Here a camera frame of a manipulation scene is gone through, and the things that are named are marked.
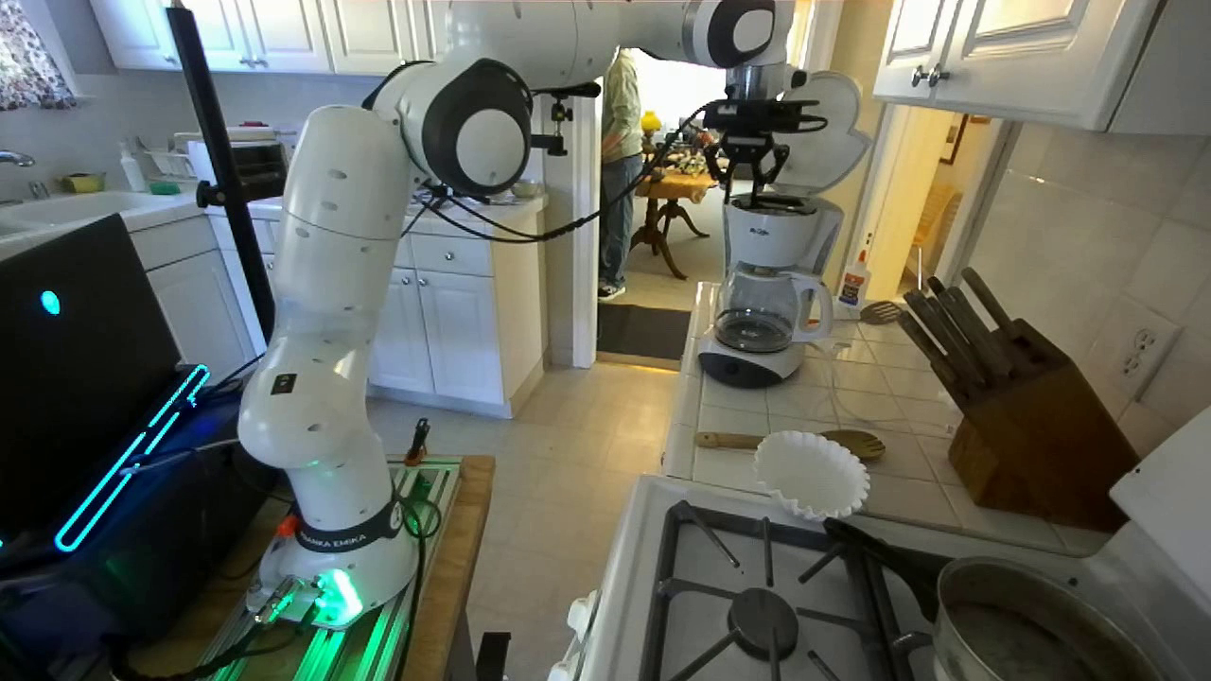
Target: laptop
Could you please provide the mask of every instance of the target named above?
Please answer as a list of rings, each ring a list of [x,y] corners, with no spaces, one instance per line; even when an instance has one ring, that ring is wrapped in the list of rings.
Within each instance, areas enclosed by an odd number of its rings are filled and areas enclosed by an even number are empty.
[[[123,214],[0,261],[0,576],[87,539],[80,508],[116,498],[96,488],[183,387],[178,360]]]

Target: coffee maker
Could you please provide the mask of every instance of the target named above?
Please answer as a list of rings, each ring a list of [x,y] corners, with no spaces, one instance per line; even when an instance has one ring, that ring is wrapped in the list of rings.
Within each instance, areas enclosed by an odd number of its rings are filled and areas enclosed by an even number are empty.
[[[825,124],[806,140],[771,140],[776,179],[761,179],[761,164],[753,164],[749,191],[731,198],[731,179],[724,179],[727,280],[714,292],[714,322],[705,330],[695,360],[727,387],[789,382],[804,368],[806,343],[831,335],[831,292],[820,271],[844,210],[816,191],[862,160],[866,137],[857,133],[853,79],[816,73],[792,95],[816,101],[815,112]]]
[[[724,206],[727,280],[695,353],[705,374],[776,387],[799,370],[806,343],[831,335],[820,269],[835,229],[842,206],[828,200],[746,191]]]

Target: cabinet door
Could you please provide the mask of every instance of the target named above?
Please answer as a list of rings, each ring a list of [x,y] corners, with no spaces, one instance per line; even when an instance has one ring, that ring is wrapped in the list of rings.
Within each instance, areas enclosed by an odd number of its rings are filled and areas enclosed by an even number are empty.
[[[502,401],[493,280],[420,271],[430,389],[463,401]]]
[[[386,74],[427,60],[427,16],[411,0],[321,0],[332,73]]]
[[[92,0],[116,68],[178,68],[160,0]]]
[[[240,0],[252,68],[328,73],[328,46],[319,0]]]
[[[966,0],[935,99],[1101,128],[1152,16],[1154,0]]]
[[[370,382],[386,389],[430,394],[423,314],[411,269],[395,269],[389,277],[370,353]]]
[[[930,99],[930,73],[948,60],[959,0],[897,0],[886,26],[876,95]]]
[[[193,0],[197,40],[213,73],[245,73],[252,53],[245,48],[240,8],[232,0]]]
[[[148,280],[183,360],[207,362],[223,378],[252,354],[221,248],[152,269]]]

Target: doorway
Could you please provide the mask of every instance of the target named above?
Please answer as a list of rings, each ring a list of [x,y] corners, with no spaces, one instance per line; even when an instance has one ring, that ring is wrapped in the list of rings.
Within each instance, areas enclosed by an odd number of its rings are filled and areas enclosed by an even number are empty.
[[[997,117],[886,108],[861,219],[866,298],[901,298],[930,277],[959,277],[1001,137]]]

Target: wooden knife block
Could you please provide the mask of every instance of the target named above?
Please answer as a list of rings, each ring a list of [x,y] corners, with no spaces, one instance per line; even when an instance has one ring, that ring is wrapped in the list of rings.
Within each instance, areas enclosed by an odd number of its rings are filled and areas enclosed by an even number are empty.
[[[1056,343],[1033,374],[973,396],[960,411],[950,460],[982,508],[1089,531],[1123,523],[1108,488],[1138,456]]]

